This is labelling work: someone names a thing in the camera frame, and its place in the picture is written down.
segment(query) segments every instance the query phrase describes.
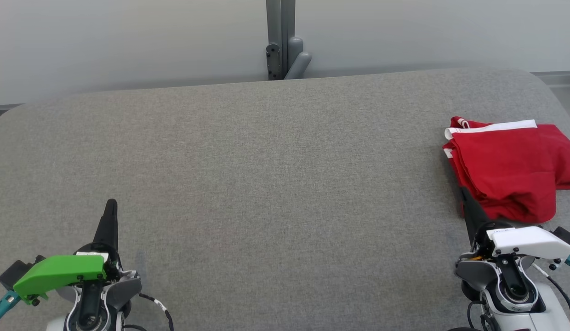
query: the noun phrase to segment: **white stripe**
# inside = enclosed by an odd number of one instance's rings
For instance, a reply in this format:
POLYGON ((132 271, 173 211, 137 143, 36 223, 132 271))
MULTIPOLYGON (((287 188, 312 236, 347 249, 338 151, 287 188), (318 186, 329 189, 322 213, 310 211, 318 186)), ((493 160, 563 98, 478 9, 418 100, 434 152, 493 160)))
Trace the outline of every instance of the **white stripe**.
POLYGON ((160 302, 160 301, 158 301, 158 300, 155 299, 155 300, 154 300, 154 303, 155 303, 155 304, 158 304, 158 306, 161 307, 165 312, 168 310, 168 309, 163 305, 162 302, 160 302))
POLYGON ((541 267, 537 266, 535 263, 533 263, 532 266, 533 266, 535 269, 539 270, 539 272, 540 272, 541 274, 543 274, 544 277, 548 277, 548 274, 547 274, 546 272, 544 272, 544 270, 542 270, 541 267))
POLYGON ((449 159, 453 158, 453 150, 450 148, 443 148, 443 150, 445 151, 446 157, 449 159))
POLYGON ((459 125, 461 126, 461 128, 468 129, 468 123, 467 123, 467 121, 465 121, 465 119, 458 119, 458 120, 457 120, 457 123, 459 123, 459 125))
POLYGON ((446 128, 445 138, 447 140, 451 140, 453 138, 453 133, 477 133, 477 132, 487 132, 487 131, 514 130, 522 128, 537 128, 535 120, 497 123, 497 124, 491 124, 490 126, 483 126, 482 128, 474 128, 474 129, 446 128))

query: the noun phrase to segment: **folded fabric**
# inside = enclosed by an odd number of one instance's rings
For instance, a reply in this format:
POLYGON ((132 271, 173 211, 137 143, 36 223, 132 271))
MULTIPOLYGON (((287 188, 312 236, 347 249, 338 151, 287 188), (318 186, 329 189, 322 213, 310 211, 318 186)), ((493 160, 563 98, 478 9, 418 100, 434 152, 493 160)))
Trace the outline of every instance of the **folded fabric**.
MULTIPOLYGON (((482 128, 491 124, 468 121, 458 116, 450 120, 453 128, 482 128)), ((553 124, 538 124, 537 128, 553 162, 556 189, 570 190, 570 140, 553 124)))
POLYGON ((490 218, 527 223, 550 220, 556 212, 555 171, 534 120, 445 130, 443 146, 460 185, 466 186, 490 218))

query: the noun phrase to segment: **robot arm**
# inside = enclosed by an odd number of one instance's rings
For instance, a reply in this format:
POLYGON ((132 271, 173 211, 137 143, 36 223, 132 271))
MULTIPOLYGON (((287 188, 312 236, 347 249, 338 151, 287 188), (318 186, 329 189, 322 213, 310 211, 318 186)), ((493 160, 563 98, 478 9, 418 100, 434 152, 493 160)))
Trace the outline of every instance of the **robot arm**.
POLYGON ((488 330, 570 331, 552 289, 535 284, 525 272, 537 267, 537 258, 550 260, 551 270, 562 261, 570 265, 570 233, 489 220, 466 188, 462 194, 471 250, 457 260, 455 275, 463 280, 463 293, 482 304, 488 330))
POLYGON ((130 299, 140 294, 142 283, 135 270, 121 266, 117 230, 117 202, 110 199, 92 243, 73 255, 38 256, 33 264, 15 262, 0 276, 8 291, 0 300, 0 319, 19 301, 37 306, 39 297, 48 299, 46 293, 56 290, 74 306, 60 322, 50 323, 49 330, 121 330, 130 299))

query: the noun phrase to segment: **gray table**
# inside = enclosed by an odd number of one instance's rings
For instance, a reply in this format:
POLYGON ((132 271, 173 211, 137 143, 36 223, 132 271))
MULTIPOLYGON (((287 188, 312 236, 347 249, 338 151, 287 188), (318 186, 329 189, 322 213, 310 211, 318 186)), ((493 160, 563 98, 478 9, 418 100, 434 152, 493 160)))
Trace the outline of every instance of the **gray table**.
MULTIPOLYGON (((81 94, 0 117, 0 273, 92 239, 120 205, 120 254, 177 330, 465 326, 468 249, 441 149, 453 115, 570 119, 536 77, 447 69, 81 94)), ((547 228, 570 230, 570 191, 547 228)), ((554 278, 570 295, 570 269, 554 278)), ((70 304, 18 306, 43 330, 70 304)), ((134 300, 130 322, 165 330, 134 300)))

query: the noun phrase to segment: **white wall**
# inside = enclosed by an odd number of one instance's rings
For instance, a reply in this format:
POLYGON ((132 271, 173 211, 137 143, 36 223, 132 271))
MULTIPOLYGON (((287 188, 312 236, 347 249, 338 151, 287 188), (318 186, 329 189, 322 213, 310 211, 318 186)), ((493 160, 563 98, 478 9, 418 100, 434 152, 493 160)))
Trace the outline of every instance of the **white wall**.
POLYGON ((266 77, 265 0, 0 0, 0 104, 266 77))
MULTIPOLYGON (((297 0, 306 77, 570 70, 570 0, 297 0)), ((265 0, 0 0, 0 104, 266 79, 265 0)))
POLYGON ((570 70, 570 0, 297 0, 306 77, 493 65, 570 70))

